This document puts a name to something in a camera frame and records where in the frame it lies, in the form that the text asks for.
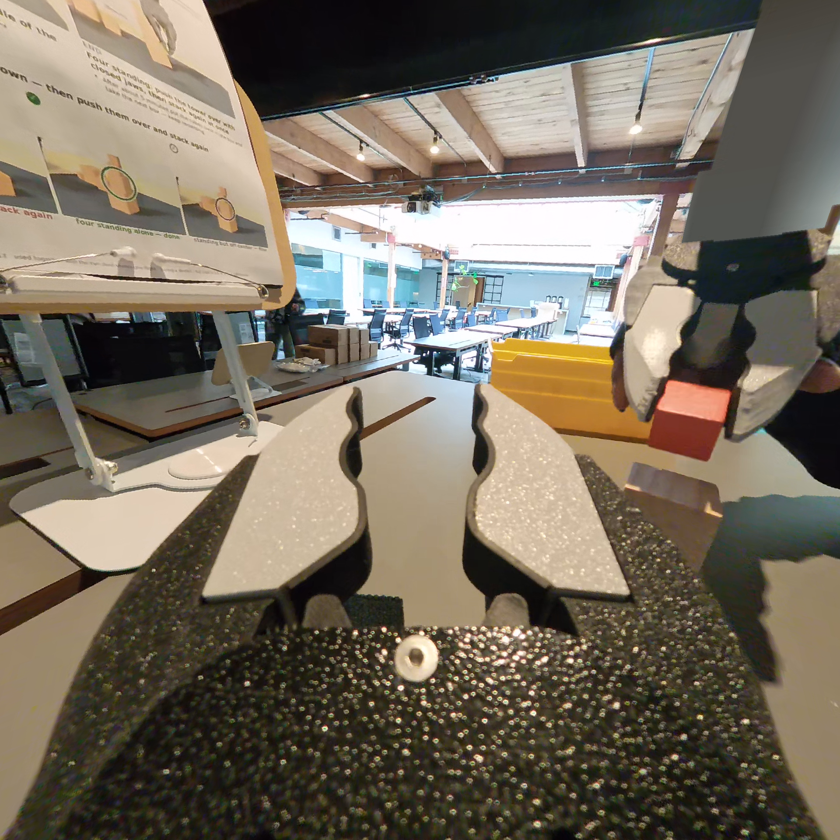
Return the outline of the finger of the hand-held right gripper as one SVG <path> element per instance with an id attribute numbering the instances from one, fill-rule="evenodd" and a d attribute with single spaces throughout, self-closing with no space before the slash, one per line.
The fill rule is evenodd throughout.
<path id="1" fill-rule="evenodd" d="M 821 355 L 816 342 L 816 292 L 780 290 L 744 308 L 755 331 L 748 367 L 738 384 L 737 408 L 726 436 L 739 442 L 771 422 Z"/>
<path id="2" fill-rule="evenodd" d="M 671 359 L 681 345 L 681 331 L 696 310 L 692 289 L 654 285 L 625 332 L 625 394 L 639 421 L 651 419 L 669 378 Z"/>

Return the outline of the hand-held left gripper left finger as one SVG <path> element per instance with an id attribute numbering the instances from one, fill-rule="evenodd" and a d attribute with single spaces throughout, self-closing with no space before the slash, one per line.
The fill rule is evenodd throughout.
<path id="1" fill-rule="evenodd" d="M 361 472 L 362 394 L 345 385 L 282 428 L 256 457 L 203 589 L 206 602 L 345 601 L 371 572 Z"/>

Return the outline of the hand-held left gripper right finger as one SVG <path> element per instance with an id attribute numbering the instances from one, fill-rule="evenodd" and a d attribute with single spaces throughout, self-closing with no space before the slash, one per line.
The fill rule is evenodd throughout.
<path id="1" fill-rule="evenodd" d="M 467 495 L 463 566 L 489 605 L 519 595 L 546 624 L 562 596 L 626 602 L 628 584 L 573 449 L 492 385 L 477 385 L 476 479 Z"/>

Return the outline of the red cube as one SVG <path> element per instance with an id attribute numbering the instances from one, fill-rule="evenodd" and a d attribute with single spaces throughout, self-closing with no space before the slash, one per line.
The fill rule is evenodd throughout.
<path id="1" fill-rule="evenodd" d="M 654 410 L 648 446 L 708 461 L 723 428 L 732 393 L 668 380 Z"/>

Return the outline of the large yellow bin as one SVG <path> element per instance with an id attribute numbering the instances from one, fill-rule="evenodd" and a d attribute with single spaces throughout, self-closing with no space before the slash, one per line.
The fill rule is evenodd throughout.
<path id="1" fill-rule="evenodd" d="M 555 430 L 647 442 L 650 424 L 614 407 L 606 347 L 523 339 L 493 345 L 490 383 Z"/>

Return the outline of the medium wooden cube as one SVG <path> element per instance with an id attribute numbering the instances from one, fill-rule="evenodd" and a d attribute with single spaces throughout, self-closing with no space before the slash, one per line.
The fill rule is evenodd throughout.
<path id="1" fill-rule="evenodd" d="M 686 564 L 699 573 L 722 521 L 717 486 L 635 463 L 624 494 L 677 547 Z"/>

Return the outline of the plywood panel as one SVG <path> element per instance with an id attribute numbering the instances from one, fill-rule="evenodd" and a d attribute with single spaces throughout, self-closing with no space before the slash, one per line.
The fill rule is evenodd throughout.
<path id="1" fill-rule="evenodd" d="M 270 368 L 275 352 L 275 345 L 270 341 L 244 343 L 237 345 L 237 351 L 246 376 L 259 379 Z M 221 386 L 231 384 L 232 381 L 232 374 L 229 369 L 226 353 L 224 349 L 221 349 L 216 356 L 211 373 L 211 383 Z"/>

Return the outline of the cardboard boxes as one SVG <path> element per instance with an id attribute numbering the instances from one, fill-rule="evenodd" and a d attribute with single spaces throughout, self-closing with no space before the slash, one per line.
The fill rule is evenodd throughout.
<path id="1" fill-rule="evenodd" d="M 298 347 L 304 356 L 326 365 L 367 361 L 377 356 L 378 348 L 367 327 L 338 324 L 311 325 L 308 343 Z"/>

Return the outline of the white document stand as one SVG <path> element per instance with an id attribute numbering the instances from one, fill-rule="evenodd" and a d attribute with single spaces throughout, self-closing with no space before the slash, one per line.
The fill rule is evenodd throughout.
<path id="1" fill-rule="evenodd" d="M 59 373 L 46 351 L 42 365 L 79 469 L 18 493 L 10 508 L 34 530 L 93 571 L 138 568 L 242 458 L 258 455 L 279 433 L 259 424 L 226 311 L 262 309 L 268 290 L 227 274 L 226 280 L 113 280 L 91 275 L 2 271 L 2 312 L 16 313 L 40 339 L 41 315 L 99 311 L 108 303 L 129 309 L 219 311 L 213 316 L 244 409 L 237 432 L 199 434 L 116 461 L 98 457 Z"/>

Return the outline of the group of black office chairs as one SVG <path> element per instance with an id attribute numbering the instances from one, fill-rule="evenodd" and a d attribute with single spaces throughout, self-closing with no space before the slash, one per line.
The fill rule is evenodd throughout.
<path id="1" fill-rule="evenodd" d="M 376 308 L 372 315 L 363 318 L 331 312 L 325 323 L 331 327 L 366 329 L 373 343 L 412 350 L 421 362 L 433 364 L 436 370 L 452 364 L 459 371 L 470 362 L 479 373 L 489 370 L 494 343 L 513 338 L 517 333 L 516 328 L 494 323 L 462 308 L 399 312 Z"/>

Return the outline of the black case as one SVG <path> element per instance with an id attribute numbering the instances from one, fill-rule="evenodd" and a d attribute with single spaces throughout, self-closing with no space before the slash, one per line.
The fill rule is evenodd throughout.
<path id="1" fill-rule="evenodd" d="M 167 312 L 163 321 L 93 321 L 70 318 L 90 388 L 204 372 L 196 344 L 196 316 Z"/>

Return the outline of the framed sign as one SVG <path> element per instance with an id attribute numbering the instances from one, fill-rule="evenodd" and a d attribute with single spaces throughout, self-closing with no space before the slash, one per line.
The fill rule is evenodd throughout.
<path id="1" fill-rule="evenodd" d="M 39 329 L 43 336 L 35 339 L 32 329 L 20 317 L 2 316 L 3 341 L 12 356 L 13 367 L 21 386 L 47 383 L 42 365 L 46 357 L 42 346 L 47 344 L 67 390 L 85 391 L 88 387 L 88 368 L 83 360 L 75 325 L 70 316 L 42 316 Z"/>

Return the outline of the wooden instruction board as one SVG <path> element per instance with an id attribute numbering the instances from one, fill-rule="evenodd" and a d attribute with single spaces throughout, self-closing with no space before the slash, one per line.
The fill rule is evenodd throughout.
<path id="1" fill-rule="evenodd" d="M 273 308 L 270 154 L 203 2 L 2 1 L 2 313 Z"/>

